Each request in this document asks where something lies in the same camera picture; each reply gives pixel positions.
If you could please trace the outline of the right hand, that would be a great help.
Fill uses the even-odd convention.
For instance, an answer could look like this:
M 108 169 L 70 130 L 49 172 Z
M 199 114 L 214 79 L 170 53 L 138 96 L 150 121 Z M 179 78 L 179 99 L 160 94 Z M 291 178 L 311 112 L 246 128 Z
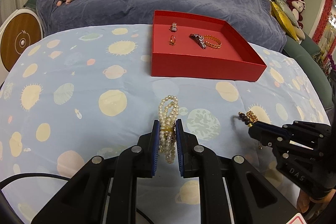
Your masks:
M 328 206 L 330 201 L 332 200 L 334 194 L 335 194 L 335 189 L 333 189 L 323 199 L 314 200 L 313 198 L 309 197 L 303 190 L 300 190 L 299 196 L 298 196 L 298 199 L 297 199 L 297 210 L 302 214 L 306 213 L 308 208 L 309 208 L 309 204 L 311 202 L 321 204 L 321 209 L 324 210 Z

